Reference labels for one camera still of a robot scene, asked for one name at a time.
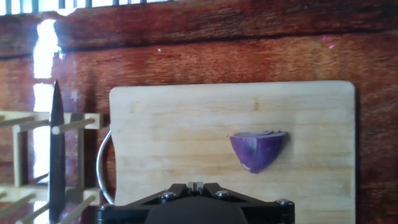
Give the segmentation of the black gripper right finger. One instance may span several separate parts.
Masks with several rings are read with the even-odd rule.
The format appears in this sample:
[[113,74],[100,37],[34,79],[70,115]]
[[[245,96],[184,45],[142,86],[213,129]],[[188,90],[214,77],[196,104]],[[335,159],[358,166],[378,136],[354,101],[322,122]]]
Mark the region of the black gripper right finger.
[[222,186],[217,183],[203,184],[201,187],[198,187],[196,194],[200,197],[207,197],[225,202],[247,202],[241,194],[233,193],[228,189],[222,188]]

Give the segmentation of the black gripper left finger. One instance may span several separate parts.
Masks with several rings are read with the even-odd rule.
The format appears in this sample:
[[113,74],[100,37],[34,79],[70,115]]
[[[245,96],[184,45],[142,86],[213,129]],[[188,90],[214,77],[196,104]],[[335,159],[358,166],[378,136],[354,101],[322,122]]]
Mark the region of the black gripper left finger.
[[187,184],[172,184],[163,192],[146,197],[142,201],[142,205],[158,205],[165,204],[177,199],[192,196],[195,190],[195,183],[189,182]]

